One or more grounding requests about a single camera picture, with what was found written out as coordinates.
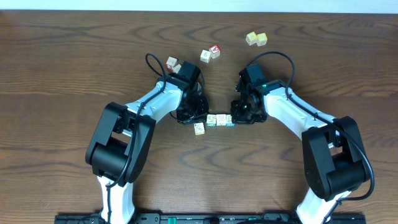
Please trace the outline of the wooden block blue snail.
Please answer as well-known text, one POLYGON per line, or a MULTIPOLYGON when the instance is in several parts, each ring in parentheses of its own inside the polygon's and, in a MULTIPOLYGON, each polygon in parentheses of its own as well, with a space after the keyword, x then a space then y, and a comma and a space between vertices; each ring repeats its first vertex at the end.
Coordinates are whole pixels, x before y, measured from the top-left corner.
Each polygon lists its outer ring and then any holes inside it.
POLYGON ((226 115, 226 126, 235 126, 235 124, 233 123, 233 119, 232 116, 230 114, 226 115))

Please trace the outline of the wooden block letter B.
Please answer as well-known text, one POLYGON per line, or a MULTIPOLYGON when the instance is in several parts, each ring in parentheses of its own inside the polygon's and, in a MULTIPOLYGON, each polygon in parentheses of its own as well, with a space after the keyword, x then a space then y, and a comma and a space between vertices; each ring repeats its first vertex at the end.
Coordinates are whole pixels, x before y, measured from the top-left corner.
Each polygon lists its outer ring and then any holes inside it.
POLYGON ((216 115, 216 125, 217 126, 226 126, 226 114, 217 114, 216 115))

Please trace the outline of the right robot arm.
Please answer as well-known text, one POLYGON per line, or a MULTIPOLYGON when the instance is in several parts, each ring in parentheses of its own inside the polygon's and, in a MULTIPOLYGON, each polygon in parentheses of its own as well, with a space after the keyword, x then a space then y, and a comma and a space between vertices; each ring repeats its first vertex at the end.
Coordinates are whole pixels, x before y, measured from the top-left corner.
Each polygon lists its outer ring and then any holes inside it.
POLYGON ((309 190, 296 208, 300 223, 328 223, 339 203, 364 182, 374 182, 374 172, 364 151, 356 121, 322 113, 299 98, 284 82, 245 82, 231 103, 236 124, 263 123, 273 117, 302 142, 305 178, 309 190))

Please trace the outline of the wooden block green side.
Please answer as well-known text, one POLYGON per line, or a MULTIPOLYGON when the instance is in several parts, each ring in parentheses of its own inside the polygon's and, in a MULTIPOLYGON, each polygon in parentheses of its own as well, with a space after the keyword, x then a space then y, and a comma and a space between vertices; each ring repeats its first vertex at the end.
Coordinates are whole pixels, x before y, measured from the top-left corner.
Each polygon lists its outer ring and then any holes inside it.
POLYGON ((206 125, 207 126, 216 126, 217 116, 215 114, 208 114, 206 116, 206 125))

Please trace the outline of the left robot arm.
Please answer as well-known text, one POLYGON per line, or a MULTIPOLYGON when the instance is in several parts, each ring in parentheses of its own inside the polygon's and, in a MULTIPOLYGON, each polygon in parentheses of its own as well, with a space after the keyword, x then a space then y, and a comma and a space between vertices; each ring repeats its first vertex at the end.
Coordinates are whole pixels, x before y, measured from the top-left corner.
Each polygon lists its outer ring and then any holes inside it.
POLYGON ((100 182, 103 223, 129 223, 132 193, 149 153, 155 125, 172 111, 204 101, 204 84, 158 80, 142 98, 107 104, 88 145, 85 161, 100 182))

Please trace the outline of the wooden block red cat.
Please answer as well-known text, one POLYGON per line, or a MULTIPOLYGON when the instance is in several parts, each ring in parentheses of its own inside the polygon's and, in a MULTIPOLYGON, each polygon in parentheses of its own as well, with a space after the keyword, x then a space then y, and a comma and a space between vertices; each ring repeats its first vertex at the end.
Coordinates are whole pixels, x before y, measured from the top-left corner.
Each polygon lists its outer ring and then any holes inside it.
POLYGON ((203 123, 195 123, 194 130, 196 135, 205 134, 205 126, 203 123))

